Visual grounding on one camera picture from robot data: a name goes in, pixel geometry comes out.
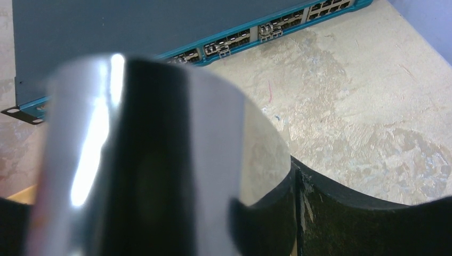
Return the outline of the yellow serving tray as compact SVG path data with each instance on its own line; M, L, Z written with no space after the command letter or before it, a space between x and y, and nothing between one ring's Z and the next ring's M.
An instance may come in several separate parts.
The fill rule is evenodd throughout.
M33 205L36 198L36 190L37 185L33 185L7 197L6 199L20 204Z

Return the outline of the metal white-tipped tongs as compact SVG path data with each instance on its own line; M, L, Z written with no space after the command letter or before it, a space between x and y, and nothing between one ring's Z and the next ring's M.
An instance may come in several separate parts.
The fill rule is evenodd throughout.
M291 255L295 174L273 123L190 65L103 54L51 99L24 255Z

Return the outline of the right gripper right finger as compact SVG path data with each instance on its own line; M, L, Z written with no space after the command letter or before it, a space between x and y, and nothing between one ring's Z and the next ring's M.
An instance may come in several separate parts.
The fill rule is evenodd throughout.
M368 196L291 159L257 203L231 202L241 255L451 255L451 198L404 205Z

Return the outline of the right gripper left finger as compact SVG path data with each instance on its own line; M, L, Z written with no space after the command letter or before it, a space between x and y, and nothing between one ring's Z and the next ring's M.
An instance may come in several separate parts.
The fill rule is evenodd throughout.
M31 206L1 198L1 256L22 255Z

